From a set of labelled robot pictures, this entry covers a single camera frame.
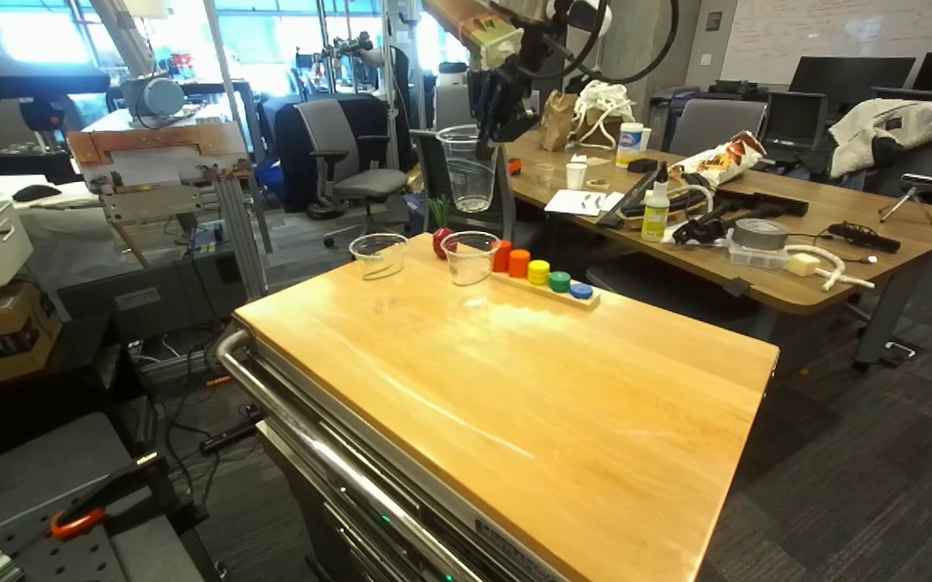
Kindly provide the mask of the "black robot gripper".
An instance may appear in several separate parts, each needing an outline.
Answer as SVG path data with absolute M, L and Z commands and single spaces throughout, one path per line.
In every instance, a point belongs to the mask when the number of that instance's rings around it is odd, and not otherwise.
M 483 141 L 515 141 L 537 117 L 527 109 L 532 84 L 508 72 L 471 72 L 469 105 Z

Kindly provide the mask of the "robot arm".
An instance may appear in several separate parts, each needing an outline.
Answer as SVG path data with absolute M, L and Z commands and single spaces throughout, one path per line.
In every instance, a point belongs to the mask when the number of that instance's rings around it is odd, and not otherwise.
M 457 42 L 471 52 L 483 72 L 479 134 L 510 141 L 535 125 L 524 95 L 537 84 L 601 80 L 637 84 L 655 75 L 678 34 L 678 0 L 666 0 L 666 33 L 646 64 L 608 75 L 589 61 L 608 33 L 623 33 L 616 15 L 618 0 L 422 0 Z

